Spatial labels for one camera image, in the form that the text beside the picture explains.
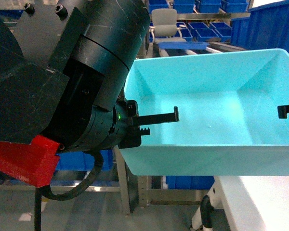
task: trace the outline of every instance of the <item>white chair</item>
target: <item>white chair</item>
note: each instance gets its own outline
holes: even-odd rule
[[[152,11],[153,26],[150,26],[149,32],[153,38],[153,44],[160,42],[184,42],[181,29],[185,25],[177,27],[177,11],[175,9],[156,9]]]

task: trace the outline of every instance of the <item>floor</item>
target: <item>floor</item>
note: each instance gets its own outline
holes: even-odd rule
[[[0,191],[0,231],[32,231],[34,192]],[[42,212],[43,231],[186,231],[197,207],[151,205],[137,207],[129,216],[121,211],[118,192],[86,192],[66,201],[48,201]]]

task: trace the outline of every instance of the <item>screw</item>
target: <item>screw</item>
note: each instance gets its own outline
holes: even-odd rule
[[[68,15],[67,9],[62,4],[56,6],[55,13],[60,17],[60,19],[65,19]]]
[[[29,14],[29,15],[32,15],[34,14],[34,5],[32,5],[31,3],[26,3],[24,5],[24,11]]]
[[[60,151],[63,151],[63,150],[65,149],[65,147],[64,147],[63,144],[60,144],[59,147],[58,147],[58,149],[59,149]]]
[[[85,90],[82,90],[82,93],[84,95],[89,95],[90,91],[89,91],[89,89],[85,89]]]

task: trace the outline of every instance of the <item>red bracket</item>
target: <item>red bracket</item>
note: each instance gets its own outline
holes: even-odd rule
[[[0,171],[35,187],[49,185],[59,144],[41,135],[31,144],[0,142]]]

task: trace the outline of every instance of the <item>blue bin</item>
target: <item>blue bin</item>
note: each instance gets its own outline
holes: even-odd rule
[[[221,4],[222,0],[199,0],[203,4]]]
[[[177,11],[177,13],[194,12],[194,4],[177,4],[175,1],[173,4],[173,8]]]
[[[168,189],[207,190],[214,183],[213,176],[166,176]]]
[[[188,23],[188,28],[190,29],[192,36],[196,37],[197,29],[208,29],[209,27],[205,23]]]
[[[156,9],[168,8],[168,4],[165,0],[149,0],[149,14]]]
[[[206,42],[211,38],[219,38],[219,36],[212,29],[197,29],[195,38],[199,42]]]
[[[249,17],[234,18],[231,21],[232,21],[231,45],[237,47],[245,47],[250,18]]]
[[[180,4],[180,5],[194,5],[195,0],[175,0],[175,4]]]
[[[23,13],[23,10],[0,10],[0,15],[12,18],[12,19],[19,19]]]
[[[198,0],[195,1],[196,10],[200,13],[218,13],[219,8],[221,6],[220,3],[212,4],[212,3],[202,3]]]
[[[218,28],[215,30],[215,32],[221,38],[221,42],[230,42],[231,40],[230,28]]]
[[[228,3],[245,3],[246,0],[225,0]]]
[[[210,23],[210,29],[218,29],[218,28],[228,28],[231,29],[227,23],[220,22],[220,23]]]
[[[103,171],[108,171],[113,166],[112,150],[101,151],[103,156]],[[94,158],[83,152],[62,153],[59,154],[60,160],[56,170],[71,170],[71,171],[90,171],[94,166]]]
[[[289,0],[250,9],[246,48],[283,48],[289,52]]]
[[[246,11],[248,6],[247,2],[244,3],[229,3],[222,0],[221,9],[227,13],[243,13]]]
[[[181,29],[182,38],[184,38],[187,42],[191,42],[193,40],[193,36],[189,29]],[[175,37],[180,37],[179,32],[175,34]]]

